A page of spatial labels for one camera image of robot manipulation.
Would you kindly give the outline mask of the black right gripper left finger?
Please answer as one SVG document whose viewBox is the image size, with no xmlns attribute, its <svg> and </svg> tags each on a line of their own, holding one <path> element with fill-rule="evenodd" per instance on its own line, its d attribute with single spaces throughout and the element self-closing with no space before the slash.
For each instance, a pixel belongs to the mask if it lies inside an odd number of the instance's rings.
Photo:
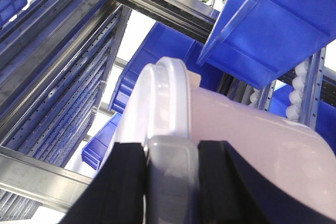
<svg viewBox="0 0 336 224">
<path fill-rule="evenodd" d="M 61 223 L 142 223 L 146 159 L 139 143 L 115 143 Z"/>
</svg>

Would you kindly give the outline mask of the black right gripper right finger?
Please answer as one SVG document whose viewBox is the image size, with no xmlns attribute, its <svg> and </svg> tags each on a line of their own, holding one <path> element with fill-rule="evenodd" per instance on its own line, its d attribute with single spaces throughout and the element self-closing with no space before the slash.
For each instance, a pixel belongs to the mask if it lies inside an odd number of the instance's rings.
<svg viewBox="0 0 336 224">
<path fill-rule="evenodd" d="M 197 148 L 201 223 L 335 223 L 266 179 L 227 141 Z"/>
</svg>

